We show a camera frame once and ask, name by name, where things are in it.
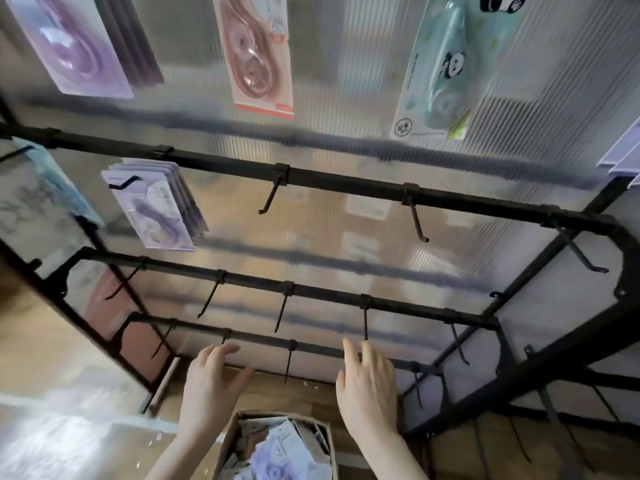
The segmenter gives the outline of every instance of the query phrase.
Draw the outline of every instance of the display rack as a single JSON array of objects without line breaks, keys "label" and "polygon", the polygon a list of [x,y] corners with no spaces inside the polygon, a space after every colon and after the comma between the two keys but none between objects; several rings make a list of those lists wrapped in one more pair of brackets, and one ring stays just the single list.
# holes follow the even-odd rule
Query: display rack
[{"label": "display rack", "polygon": [[[126,141],[116,141],[71,134],[52,128],[23,127],[16,124],[15,121],[7,121],[7,123],[0,123],[0,137],[5,139],[20,137],[50,149],[64,148],[98,155],[170,161],[177,163],[182,168],[271,181],[273,182],[273,188],[266,199],[264,208],[256,209],[257,213],[259,212],[260,214],[267,212],[272,201],[277,198],[279,186],[299,185],[324,191],[355,194],[401,202],[410,208],[418,238],[425,242],[428,240],[428,237],[423,235],[415,211],[418,205],[536,223],[546,228],[555,229],[558,232],[556,239],[548,245],[540,256],[526,268],[511,286],[503,291],[492,291],[491,296],[495,298],[495,300],[492,305],[480,315],[460,313],[448,308],[420,306],[412,303],[376,298],[369,295],[357,295],[316,288],[293,282],[268,280],[255,276],[236,274],[227,270],[212,270],[150,259],[143,256],[135,257],[112,253],[109,252],[104,246],[104,243],[101,242],[97,230],[82,219],[78,219],[79,224],[90,238],[93,248],[80,249],[46,279],[39,278],[34,271],[33,264],[23,261],[6,243],[0,242],[0,253],[5,257],[9,265],[18,270],[38,293],[57,307],[63,316],[68,318],[68,320],[74,323],[80,330],[84,331],[96,345],[107,351],[114,360],[121,364],[125,370],[132,373],[132,375],[151,392],[155,392],[161,377],[156,381],[157,383],[149,383],[141,378],[131,364],[128,364],[120,356],[122,334],[126,327],[132,322],[144,322],[153,326],[164,326],[166,328],[164,334],[160,333],[158,329],[155,329],[161,340],[159,348],[167,347],[169,350],[169,359],[164,366],[164,370],[168,368],[171,359],[176,356],[175,351],[170,348],[170,345],[166,341],[167,335],[176,328],[210,333],[222,337],[224,340],[233,337],[239,340],[247,340],[267,346],[287,349],[289,351],[289,359],[287,361],[285,378],[288,376],[291,355],[295,351],[338,358],[340,358],[342,354],[338,349],[297,342],[295,340],[217,328],[196,322],[180,321],[170,317],[151,316],[144,307],[140,297],[137,296],[129,285],[129,280],[133,274],[139,271],[170,273],[214,282],[215,284],[211,295],[199,316],[206,310],[219,285],[235,285],[282,294],[284,298],[275,331],[278,330],[278,325],[282,318],[288,296],[300,296],[359,307],[363,310],[364,315],[364,338],[367,338],[367,311],[373,309],[436,320],[450,325],[452,328],[453,343],[434,363],[421,364],[404,360],[393,360],[397,368],[410,371],[414,374],[415,384],[406,391],[405,395],[411,393],[414,388],[418,388],[419,403],[419,382],[428,375],[436,375],[442,380],[443,395],[440,413],[414,428],[409,432],[410,436],[419,435],[420,437],[431,437],[439,435],[450,428],[460,425],[466,420],[475,419],[483,412],[496,408],[497,405],[508,404],[510,401],[532,390],[541,390],[546,384],[557,379],[588,383],[595,388],[603,384],[608,384],[606,387],[612,387],[612,384],[624,385],[625,387],[629,385],[638,387],[638,379],[620,378],[619,376],[614,378],[609,375],[599,375],[594,371],[585,369],[588,364],[617,353],[640,340],[640,327],[636,325],[637,316],[640,312],[640,296],[638,294],[638,290],[640,289],[640,243],[638,243],[615,218],[601,214],[601,211],[623,192],[627,183],[625,179],[614,180],[583,212],[576,212],[560,209],[552,205],[532,205],[508,200],[482,198],[461,193],[425,189],[414,184],[399,185],[377,180],[292,168],[284,164],[272,165],[260,162],[241,161],[215,155],[176,150],[170,146],[149,146]],[[606,236],[622,253],[622,272],[620,273],[617,286],[613,290],[617,302],[603,312],[590,318],[583,325],[569,332],[564,337],[556,340],[539,352],[533,353],[523,362],[517,363],[515,355],[500,327],[500,322],[495,316],[496,311],[516,295],[526,283],[531,281],[533,276],[539,273],[540,270],[564,248],[570,249],[575,254],[575,258],[579,259],[587,270],[597,273],[608,272],[608,269],[592,264],[590,259],[575,245],[573,239],[580,232],[592,232]],[[121,329],[110,341],[96,336],[92,330],[87,330],[88,327],[86,323],[64,301],[69,271],[81,260],[94,260],[106,263],[120,281],[118,291],[124,290],[138,306],[138,311],[133,312],[127,318]],[[125,276],[119,266],[133,268],[133,272],[129,276]],[[454,324],[464,324],[469,327],[458,336]],[[463,354],[462,344],[480,329],[489,330],[497,334],[500,344],[500,359],[496,369],[497,378],[471,393],[466,398],[452,403],[446,386],[446,378],[442,364],[446,357],[456,351],[460,353],[462,361],[468,363]]]}]

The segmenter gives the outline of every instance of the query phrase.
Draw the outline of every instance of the pink package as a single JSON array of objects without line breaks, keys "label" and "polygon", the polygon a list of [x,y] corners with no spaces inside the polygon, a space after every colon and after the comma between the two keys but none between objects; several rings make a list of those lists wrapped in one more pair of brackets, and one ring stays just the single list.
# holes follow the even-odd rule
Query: pink package
[{"label": "pink package", "polygon": [[293,119],[287,0],[213,0],[236,107]]},{"label": "pink package", "polygon": [[5,0],[60,92],[131,99],[93,0]]}]

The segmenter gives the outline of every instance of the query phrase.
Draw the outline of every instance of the purple correction tape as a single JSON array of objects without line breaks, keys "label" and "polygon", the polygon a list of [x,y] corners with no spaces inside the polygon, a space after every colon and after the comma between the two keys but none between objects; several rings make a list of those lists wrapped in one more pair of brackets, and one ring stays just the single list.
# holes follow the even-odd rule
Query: purple correction tape
[{"label": "purple correction tape", "polygon": [[5,0],[61,92],[132,98],[93,0]]}]

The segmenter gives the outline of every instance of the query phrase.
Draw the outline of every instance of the person's right hand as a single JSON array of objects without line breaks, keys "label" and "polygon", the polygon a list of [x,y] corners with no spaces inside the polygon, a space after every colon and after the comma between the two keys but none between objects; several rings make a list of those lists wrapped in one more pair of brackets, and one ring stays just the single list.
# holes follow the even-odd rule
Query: person's right hand
[{"label": "person's right hand", "polygon": [[394,366],[370,343],[361,342],[362,363],[349,341],[343,339],[344,371],[335,391],[349,434],[361,445],[371,435],[397,433],[397,393]]}]

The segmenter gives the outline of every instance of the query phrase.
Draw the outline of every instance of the panda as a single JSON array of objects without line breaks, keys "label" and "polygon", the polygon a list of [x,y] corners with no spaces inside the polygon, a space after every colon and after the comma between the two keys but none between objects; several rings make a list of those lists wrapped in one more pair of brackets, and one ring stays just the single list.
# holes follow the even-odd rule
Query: panda
[{"label": "panda", "polygon": [[452,77],[457,76],[462,72],[464,64],[464,52],[447,52],[447,55],[444,56],[444,61],[442,62],[442,67],[440,69],[440,78],[451,79]]},{"label": "panda", "polygon": [[494,13],[505,11],[508,14],[516,13],[524,6],[526,0],[480,0],[480,10]]}]

